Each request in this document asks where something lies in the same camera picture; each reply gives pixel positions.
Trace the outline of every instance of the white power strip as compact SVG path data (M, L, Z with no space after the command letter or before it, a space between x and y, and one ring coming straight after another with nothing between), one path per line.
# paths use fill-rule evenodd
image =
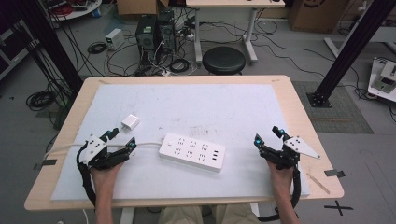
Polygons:
M168 133L160 148L160 157L220 172L225 147L186 136Z

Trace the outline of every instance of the computer tower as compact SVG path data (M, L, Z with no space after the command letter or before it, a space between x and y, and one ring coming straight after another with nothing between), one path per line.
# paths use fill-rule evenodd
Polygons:
M161 60L161 34L157 15L142 15L135 32L142 65L158 64Z
M158 17L158 23L161 31L161 40L163 41L163 53L175 53L176 39L174 11L162 11Z

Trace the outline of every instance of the table leg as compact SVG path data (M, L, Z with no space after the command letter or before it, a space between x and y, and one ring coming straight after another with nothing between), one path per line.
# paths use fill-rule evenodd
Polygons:
M194 48L195 48L195 61L198 67L202 63L202 51L201 51L201 41L199 39L199 8L195 9L195 36L194 36Z
M134 207L122 208L120 224L133 224L134 223Z
M244 35L244 43L245 46L247 47L247 52L249 57L248 59L250 61L250 64L258 61L256 52L254 52L254 48L250 42L251 33L253 32L253 28L254 28L254 21L256 20L256 15L257 15L257 8L253 8L250 12L250 20L247 29L247 34Z

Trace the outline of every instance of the gray floor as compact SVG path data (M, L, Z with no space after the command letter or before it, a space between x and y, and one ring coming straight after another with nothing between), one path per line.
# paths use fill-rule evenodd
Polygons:
M333 59L333 56L323 42L323 37L331 36L340 45L343 36L309 34L292 32L286 21L275 21L278 26L274 35L268 35L278 45L285 48L312 49ZM134 33L135 21L122 20L114 11L99 19L90 16L70 21L71 29L84 52L94 41L104 41L104 36L114 28ZM266 22L264 29L271 31L274 25ZM202 27L205 39L228 41L235 40L220 28ZM64 48L75 62L74 52L62 30L57 30ZM268 45L277 55L291 57L301 68L326 75L332 62L317 54L302 50L280 49L263 37L255 41L257 45ZM203 50L208 50L214 44L203 43ZM234 47L243 50L240 43ZM192 44L185 48L187 59L193 59ZM268 47L255 47L259 62L248 65L244 75L277 75L284 74L293 81L321 81L318 74L310 74L297 69L290 60L274 56ZM396 60L395 55L381 43L370 43L353 67L359 74L359 86L367 88L372 59L385 57ZM136 63L139 53L136 46L124 49L114 56L112 63L126 68ZM92 55L91 63L103 73L105 54ZM82 69L80 75L90 76L87 69ZM204 68L197 69L193 75L207 75ZM352 71L344 76L344 84L356 85L357 77ZM43 91L47 86L39 68L31 57L24 59L19 66L0 81L0 170L2 184L0 186L0 223L49 223L58 221L65 223L85 223L81 211L30 212L23 207L24 201L33 186L38 171L34 170L40 162L51 138L57 133L48 118L37 118L36 112L25 105L26 98L37 91ZM378 101L359 100L353 88L347 88L355 104L366 118L374 134L340 134L318 133L320 141L337 170L345 172L346 177L340 179L345 196L338 199L341 206L349 206L354 210L343 210L343 216L336 209L326 209L324 205L335 205L334 200L300 201L296 211L302 223L396 223L396 156L395 136L396 123L389 115L389 109ZM268 214L272 207L269 203L260 203L262 215ZM94 222L93 211L87 211L91 223ZM114 209L116 223L120 220L120 209ZM145 208L136 211L134 223L156 223L158 215L151 214ZM205 218L206 223L213 223L211 217Z

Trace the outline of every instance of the stool seat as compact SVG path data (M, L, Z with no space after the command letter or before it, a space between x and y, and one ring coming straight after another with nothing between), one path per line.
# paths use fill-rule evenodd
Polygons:
M215 47L208 50L202 59L204 68L215 75L235 75L244 69L244 54L230 47Z

